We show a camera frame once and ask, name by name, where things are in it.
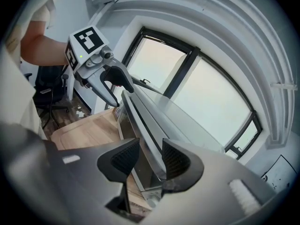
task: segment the wooden floor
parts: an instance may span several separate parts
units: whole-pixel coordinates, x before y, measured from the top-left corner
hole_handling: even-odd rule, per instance
[[[79,97],[76,95],[76,93],[73,93],[73,100],[69,101],[66,97],[62,99],[60,102],[56,103],[57,106],[67,106],[69,109],[69,112],[66,112],[66,110],[55,110],[53,111],[54,116],[56,120],[58,121],[60,127],[64,127],[66,125],[69,125],[73,122],[76,122],[78,120],[81,120],[83,118],[89,117],[90,111],[88,108],[84,105],[84,103],[79,99]],[[84,113],[83,117],[79,117],[76,112],[80,111]],[[40,109],[37,110],[38,114],[40,114],[42,111]],[[47,122],[49,118],[49,115],[47,114],[44,116],[42,120],[42,126]],[[50,136],[52,133],[57,130],[58,127],[56,126],[53,119],[50,119],[47,126],[44,128],[45,135],[48,140],[50,140]]]
[[[99,145],[99,141],[110,143],[120,140],[119,132],[116,128],[116,120],[112,113],[101,117],[98,117],[98,115],[91,116],[88,108],[75,93],[73,101],[64,99],[55,105],[67,106],[69,109],[69,112],[65,110],[53,111],[60,125],[59,130],[52,119],[44,128],[47,139],[54,141],[59,150],[96,146]],[[79,117],[76,114],[77,111],[83,112],[84,116]],[[48,116],[46,115],[42,119],[42,125],[47,119]],[[131,213],[147,216],[151,212],[150,207],[145,202],[132,174],[127,179],[127,192]]]

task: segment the black chair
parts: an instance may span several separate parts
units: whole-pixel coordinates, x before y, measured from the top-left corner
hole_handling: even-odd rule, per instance
[[[66,94],[66,84],[69,76],[64,74],[67,66],[42,66],[38,67],[36,78],[36,93],[33,96],[33,101],[36,108],[42,109],[40,118],[49,114],[47,122],[43,125],[43,129],[46,127],[50,119],[52,118],[59,128],[60,125],[56,120],[53,110],[65,109],[68,113],[67,106],[53,105],[61,101]],[[29,79],[32,74],[25,74],[24,76]]]

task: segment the window frame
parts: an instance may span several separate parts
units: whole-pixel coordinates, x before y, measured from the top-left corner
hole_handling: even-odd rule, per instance
[[[217,64],[212,58],[201,52],[201,49],[196,46],[191,46],[186,42],[181,41],[178,38],[172,37],[170,35],[164,34],[159,31],[147,29],[145,27],[142,27],[141,30],[138,32],[134,40],[132,41],[131,45],[129,46],[122,63],[127,67],[137,49],[139,46],[141,40],[143,38],[150,39],[153,41],[157,41],[160,43],[163,43],[167,46],[170,46],[172,48],[175,48],[183,53],[185,53],[187,56],[184,59],[183,63],[179,67],[178,71],[176,72],[174,78],[171,80],[169,86],[166,88],[165,92],[162,94],[159,91],[153,89],[152,87],[148,86],[147,84],[137,80],[136,78],[132,77],[133,83],[139,86],[142,86],[144,88],[147,88],[151,91],[154,91],[158,94],[164,95],[167,98],[171,99],[178,87],[180,86],[181,82],[183,81],[184,77],[190,70],[192,64],[194,63],[195,59],[199,56],[203,60],[205,60],[207,63],[209,63],[213,68],[215,68],[223,77],[226,78],[226,80],[236,89],[236,91],[239,93],[239,95],[242,97],[242,99],[247,104],[250,114],[243,126],[237,131],[236,135],[231,139],[231,141],[225,146],[225,152],[228,150],[231,150],[235,154],[238,155],[236,158],[239,160],[252,146],[252,144],[256,141],[260,133],[262,132],[263,128],[261,126],[261,123],[259,121],[259,118],[257,116],[256,110],[251,105],[249,99],[247,98],[244,91],[240,88],[240,86],[236,83],[236,81],[219,65]],[[114,92],[115,86],[112,86],[111,91]],[[244,132],[249,127],[250,123],[253,121],[257,133],[253,137],[253,139],[250,141],[247,147],[244,148],[244,150],[241,152],[237,148],[234,147],[235,143],[240,139],[240,137],[244,134]]]

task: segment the white wall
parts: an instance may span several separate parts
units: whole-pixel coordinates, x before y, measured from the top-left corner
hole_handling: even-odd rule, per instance
[[[293,166],[296,172],[300,171],[300,136],[290,133],[286,146],[276,149],[267,149],[262,146],[259,151],[246,164],[250,170],[262,176],[282,155]]]
[[[68,36],[82,27],[87,26],[89,21],[85,0],[57,0],[56,17],[54,26],[45,31],[45,35],[60,42],[66,42]],[[30,83],[34,85],[38,73],[38,66],[23,62],[21,65],[22,72],[32,73]],[[96,95],[93,91],[80,86],[76,81],[75,89],[92,108],[96,103]]]

